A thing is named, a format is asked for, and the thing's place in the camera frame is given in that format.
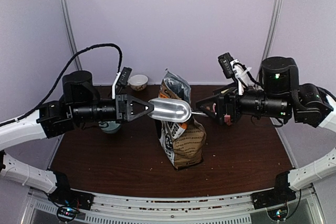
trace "small bowl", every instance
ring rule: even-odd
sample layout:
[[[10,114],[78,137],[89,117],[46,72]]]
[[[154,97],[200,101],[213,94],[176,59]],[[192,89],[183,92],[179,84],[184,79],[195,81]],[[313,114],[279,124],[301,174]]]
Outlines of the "small bowl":
[[[143,74],[136,74],[128,79],[131,89],[135,91],[144,90],[147,87],[148,77]]]
[[[107,134],[114,134],[121,128],[121,124],[114,121],[99,122],[99,127]]]

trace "metal scoop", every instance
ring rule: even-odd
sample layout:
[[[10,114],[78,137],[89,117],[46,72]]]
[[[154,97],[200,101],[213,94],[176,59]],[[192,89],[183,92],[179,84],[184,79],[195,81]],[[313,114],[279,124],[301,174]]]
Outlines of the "metal scoop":
[[[174,123],[183,123],[190,119],[192,114],[207,116],[203,112],[193,112],[189,103],[177,99],[154,98],[149,101],[154,105],[154,110],[149,117]]]

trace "black mount bracket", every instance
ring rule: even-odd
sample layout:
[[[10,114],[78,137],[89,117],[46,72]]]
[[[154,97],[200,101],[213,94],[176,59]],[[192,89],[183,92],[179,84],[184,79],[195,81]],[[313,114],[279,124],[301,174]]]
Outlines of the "black mount bracket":
[[[68,117],[67,110],[62,101],[44,103],[39,108],[40,123],[47,138],[62,135],[74,129],[72,118]]]
[[[228,85],[222,89],[215,90],[215,95],[196,102],[196,107],[204,112],[207,116],[214,119],[219,125],[225,123],[225,115],[230,117],[230,122],[237,122],[241,115],[238,113],[236,105],[238,104],[239,95],[237,87]]]
[[[64,173],[54,172],[56,175],[56,190],[49,194],[49,199],[53,202],[62,205],[77,207],[84,210],[90,210],[93,202],[94,195],[84,193],[81,191],[71,190],[69,180]]]
[[[115,92],[116,94],[119,94],[121,90],[127,87],[128,79],[130,77],[130,74],[132,72],[131,68],[124,67],[120,73],[120,77],[117,80],[117,83],[115,85]]]
[[[288,174],[289,171],[277,175],[274,189],[260,191],[251,195],[254,209],[285,204],[296,199],[295,192],[289,188]]]

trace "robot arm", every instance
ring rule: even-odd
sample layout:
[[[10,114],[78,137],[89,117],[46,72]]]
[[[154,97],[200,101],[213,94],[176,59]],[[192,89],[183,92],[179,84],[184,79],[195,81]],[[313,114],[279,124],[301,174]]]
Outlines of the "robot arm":
[[[227,78],[236,77],[231,64],[233,59],[228,53],[220,56],[218,61]],[[262,62],[259,89],[249,87],[241,92],[238,80],[215,90],[212,97],[198,101],[196,107],[218,124],[231,125],[242,115],[250,115],[251,119],[276,118],[281,124],[275,126],[283,126],[293,116],[296,123],[336,132],[335,97],[313,84],[299,85],[298,73],[292,58],[270,57]],[[279,174],[274,189],[252,194],[255,209],[294,200],[295,191],[335,172],[336,148],[333,148],[326,156],[305,167]]]
[[[87,202],[92,202],[93,196],[86,193],[78,195],[78,192],[71,190],[65,174],[24,164],[6,154],[4,149],[31,140],[62,135],[86,122],[127,123],[146,114],[152,118],[163,116],[167,121],[182,120],[179,116],[183,115],[174,112],[188,105],[184,101],[152,99],[151,102],[144,102],[130,95],[121,94],[121,90],[127,86],[130,73],[130,68],[124,68],[117,74],[113,83],[112,98],[109,99],[100,98],[99,92],[92,85],[90,72],[76,71],[65,75],[62,79],[63,96],[59,101],[44,103],[23,119],[1,123],[0,177],[40,189],[61,205],[78,199],[80,208],[89,209],[90,204]],[[168,100],[171,110],[167,109]],[[133,112],[133,106],[136,104],[143,107],[139,113]]]

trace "brown paper bag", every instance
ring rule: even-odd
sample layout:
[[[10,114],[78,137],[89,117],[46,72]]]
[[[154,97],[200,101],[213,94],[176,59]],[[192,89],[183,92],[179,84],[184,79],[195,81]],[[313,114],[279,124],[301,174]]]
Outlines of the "brown paper bag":
[[[179,80],[184,82],[182,86],[185,90],[182,90],[179,94],[180,96],[185,96],[184,100],[190,103],[190,86],[181,77],[169,72],[167,75],[168,74],[170,74],[169,77],[173,76],[173,78],[175,78],[174,84]],[[181,98],[168,87],[171,82],[167,81],[167,75],[162,81],[159,97],[181,100]],[[157,130],[158,133],[160,133],[159,140],[161,146],[176,169],[186,168],[198,164],[203,160],[202,147],[205,143],[206,133],[203,126],[193,117],[185,123],[161,121],[161,124],[156,124],[156,127],[159,128]]]

